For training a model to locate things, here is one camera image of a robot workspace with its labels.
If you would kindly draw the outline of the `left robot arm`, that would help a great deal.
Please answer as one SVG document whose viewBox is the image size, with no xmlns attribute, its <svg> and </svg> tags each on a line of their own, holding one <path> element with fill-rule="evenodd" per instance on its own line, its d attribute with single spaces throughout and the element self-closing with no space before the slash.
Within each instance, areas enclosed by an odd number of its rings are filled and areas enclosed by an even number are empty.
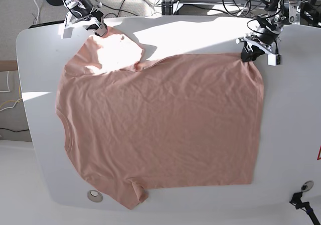
<svg viewBox="0 0 321 225">
<path fill-rule="evenodd" d="M 259 56 L 266 54 L 268 65 L 277 66 L 281 63 L 278 48 L 279 35 L 284 26 L 297 22 L 298 0 L 261 0 L 265 4 L 267 14 L 258 15 L 247 22 L 256 22 L 256 28 L 250 28 L 250 33 L 236 40 L 242 43 L 241 60 L 255 61 Z"/>
</svg>

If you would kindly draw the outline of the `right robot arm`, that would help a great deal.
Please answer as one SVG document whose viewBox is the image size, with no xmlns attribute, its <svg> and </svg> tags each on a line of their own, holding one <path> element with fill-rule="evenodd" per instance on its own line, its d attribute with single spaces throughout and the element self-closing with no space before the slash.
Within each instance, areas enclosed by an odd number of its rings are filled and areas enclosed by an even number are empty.
<svg viewBox="0 0 321 225">
<path fill-rule="evenodd" d="M 60 28 L 61 38 L 72 37 L 73 30 L 84 28 L 102 37 L 107 34 L 107 25 L 104 23 L 101 2 L 92 3 L 90 0 L 60 0 L 67 9 L 63 25 Z"/>
</svg>

